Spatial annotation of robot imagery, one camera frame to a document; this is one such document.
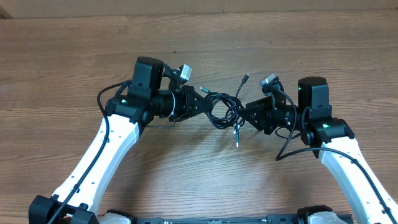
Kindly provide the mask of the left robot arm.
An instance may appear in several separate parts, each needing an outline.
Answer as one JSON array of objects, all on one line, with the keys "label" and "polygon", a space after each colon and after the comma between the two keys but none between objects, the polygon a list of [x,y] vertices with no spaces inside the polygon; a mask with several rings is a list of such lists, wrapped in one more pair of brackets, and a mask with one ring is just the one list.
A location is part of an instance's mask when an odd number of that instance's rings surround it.
[{"label": "left robot arm", "polygon": [[172,69],[163,61],[138,57],[132,79],[116,84],[115,95],[105,105],[101,126],[69,177],[50,197],[37,195],[29,211],[29,223],[136,223],[126,212],[99,208],[114,173],[128,150],[139,140],[155,116],[181,122],[209,111],[193,86],[192,68]]}]

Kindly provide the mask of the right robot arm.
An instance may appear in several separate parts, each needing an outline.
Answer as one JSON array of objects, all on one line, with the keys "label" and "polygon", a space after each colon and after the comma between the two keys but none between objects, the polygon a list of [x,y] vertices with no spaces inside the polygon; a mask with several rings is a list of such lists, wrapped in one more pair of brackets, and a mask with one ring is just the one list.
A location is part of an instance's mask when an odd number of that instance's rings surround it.
[{"label": "right robot arm", "polygon": [[298,103],[275,75],[262,80],[260,88],[265,97],[240,109],[240,117],[265,134],[277,128],[299,131],[304,151],[314,153],[330,171],[358,223],[397,223],[397,203],[366,162],[354,132],[332,116],[325,78],[301,78]]}]

